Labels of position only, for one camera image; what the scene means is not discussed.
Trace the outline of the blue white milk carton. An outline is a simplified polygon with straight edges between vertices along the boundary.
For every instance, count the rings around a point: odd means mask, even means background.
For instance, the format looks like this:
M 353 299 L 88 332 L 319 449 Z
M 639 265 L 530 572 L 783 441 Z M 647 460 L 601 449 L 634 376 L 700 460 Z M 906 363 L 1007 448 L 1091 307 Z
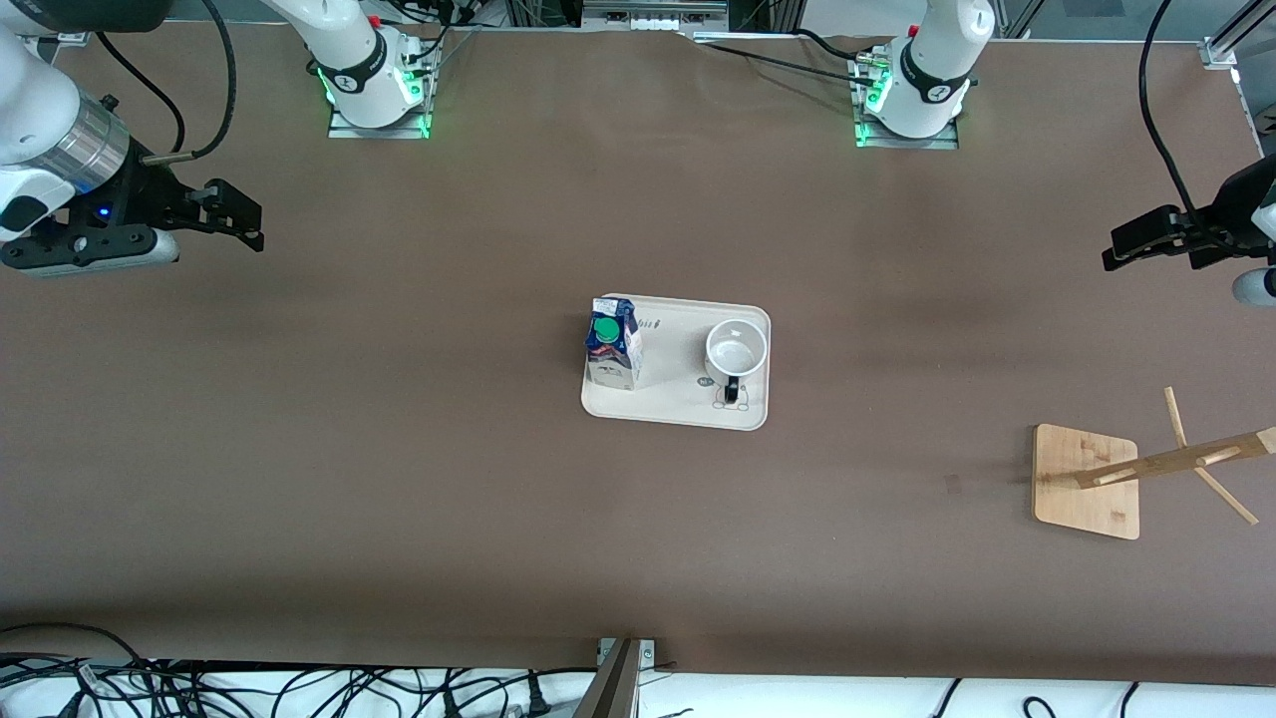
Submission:
M 590 383 L 618 390 L 638 390 L 643 365 L 643 337 L 630 298 L 595 298 L 584 341 Z

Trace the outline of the white smiley mug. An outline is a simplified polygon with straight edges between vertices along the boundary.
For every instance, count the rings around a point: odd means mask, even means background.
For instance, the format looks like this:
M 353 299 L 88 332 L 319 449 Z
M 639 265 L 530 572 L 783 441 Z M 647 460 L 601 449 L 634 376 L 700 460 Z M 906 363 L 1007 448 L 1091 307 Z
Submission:
M 753 321 L 729 319 L 706 337 L 706 372 L 720 388 L 723 406 L 738 406 L 748 377 L 769 358 L 769 335 Z

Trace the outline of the bamboo cup rack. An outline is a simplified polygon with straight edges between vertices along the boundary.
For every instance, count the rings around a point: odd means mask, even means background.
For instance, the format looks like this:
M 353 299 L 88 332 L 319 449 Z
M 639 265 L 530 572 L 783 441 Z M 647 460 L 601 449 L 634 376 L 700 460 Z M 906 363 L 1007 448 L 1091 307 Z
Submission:
M 1113 539 L 1139 538 L 1139 486 L 1154 478 L 1192 473 L 1248 525 L 1259 519 L 1228 491 L 1208 468 L 1276 457 L 1276 426 L 1217 437 L 1203 444 L 1185 440 L 1174 388 L 1162 390 L 1175 448 L 1139 455 L 1136 444 L 1081 429 L 1039 423 L 1034 429 L 1034 519 Z

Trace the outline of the grey power strip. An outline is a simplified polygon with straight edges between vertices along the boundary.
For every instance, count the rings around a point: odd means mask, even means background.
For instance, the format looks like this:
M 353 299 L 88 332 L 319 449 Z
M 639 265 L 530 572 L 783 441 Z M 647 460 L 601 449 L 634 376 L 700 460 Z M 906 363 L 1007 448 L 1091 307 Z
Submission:
M 729 32 L 729 0 L 581 0 L 588 31 Z

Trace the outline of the cream rabbit print tray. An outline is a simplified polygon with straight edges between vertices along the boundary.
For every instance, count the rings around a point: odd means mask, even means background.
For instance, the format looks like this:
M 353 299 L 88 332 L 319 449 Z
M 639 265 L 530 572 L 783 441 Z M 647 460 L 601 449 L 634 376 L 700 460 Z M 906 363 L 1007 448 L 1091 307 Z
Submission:
M 581 404 L 590 414 L 735 431 L 754 431 L 766 423 L 769 355 L 763 355 L 760 369 L 740 377 L 738 400 L 729 403 L 729 377 L 711 371 L 707 353 L 707 341 L 722 321 L 752 323 L 771 341 L 772 321 L 766 309 L 618 292 L 606 298 L 635 304 L 644 363 L 633 390 L 597 385 L 584 374 Z

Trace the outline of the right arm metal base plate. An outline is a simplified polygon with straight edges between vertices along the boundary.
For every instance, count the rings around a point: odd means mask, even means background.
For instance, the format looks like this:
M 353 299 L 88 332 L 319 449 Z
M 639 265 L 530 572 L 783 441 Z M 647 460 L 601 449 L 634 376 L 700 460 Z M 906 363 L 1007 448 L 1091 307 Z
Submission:
M 401 34 L 378 70 L 357 79 L 319 68 L 330 105 L 329 138 L 426 140 L 433 134 L 433 105 L 439 51 Z

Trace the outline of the aluminium frame profile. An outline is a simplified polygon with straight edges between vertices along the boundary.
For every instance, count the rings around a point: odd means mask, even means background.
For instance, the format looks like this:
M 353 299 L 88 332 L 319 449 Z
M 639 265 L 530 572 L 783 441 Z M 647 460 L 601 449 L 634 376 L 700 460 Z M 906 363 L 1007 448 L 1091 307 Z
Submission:
M 1235 51 L 1265 22 L 1276 18 L 1276 0 L 1245 0 L 1243 5 L 1208 37 L 1236 42 Z

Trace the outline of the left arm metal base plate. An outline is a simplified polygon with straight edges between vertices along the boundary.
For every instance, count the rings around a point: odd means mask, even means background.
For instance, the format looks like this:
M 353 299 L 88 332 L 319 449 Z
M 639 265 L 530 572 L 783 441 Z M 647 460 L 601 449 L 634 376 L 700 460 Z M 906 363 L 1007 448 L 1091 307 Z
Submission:
M 852 78 L 855 142 L 861 149 L 956 150 L 960 101 L 925 102 L 919 88 L 897 77 L 893 59 L 857 54 Z

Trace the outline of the small metal table bracket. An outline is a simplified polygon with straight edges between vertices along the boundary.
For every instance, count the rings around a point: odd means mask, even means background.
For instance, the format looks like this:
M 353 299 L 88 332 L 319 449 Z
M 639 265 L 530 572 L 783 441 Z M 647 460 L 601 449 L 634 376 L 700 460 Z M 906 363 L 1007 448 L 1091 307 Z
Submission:
M 611 650 L 618 645 L 619 639 L 615 636 L 604 636 L 597 641 L 596 647 L 596 664 L 602 667 L 602 664 L 609 659 Z M 656 662 L 656 641 L 652 639 L 637 639 L 635 645 L 638 647 L 638 671 L 652 671 Z

